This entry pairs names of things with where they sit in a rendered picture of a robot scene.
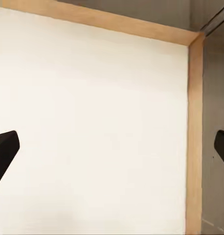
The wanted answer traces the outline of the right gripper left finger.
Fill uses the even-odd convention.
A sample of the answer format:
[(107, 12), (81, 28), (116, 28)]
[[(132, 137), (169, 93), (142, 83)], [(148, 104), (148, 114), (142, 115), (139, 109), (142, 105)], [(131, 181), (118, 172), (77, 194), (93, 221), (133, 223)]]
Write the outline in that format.
[(0, 180), (14, 160), (20, 141), (17, 131), (10, 131), (0, 134)]

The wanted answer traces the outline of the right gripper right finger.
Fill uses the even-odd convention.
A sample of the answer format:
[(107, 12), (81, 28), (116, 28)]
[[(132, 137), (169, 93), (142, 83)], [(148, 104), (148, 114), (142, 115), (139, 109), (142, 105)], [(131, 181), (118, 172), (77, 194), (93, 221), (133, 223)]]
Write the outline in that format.
[(216, 149), (216, 151), (218, 152), (218, 154), (224, 161), (224, 131), (223, 130), (219, 130), (217, 132), (217, 135), (214, 141), (214, 148)]

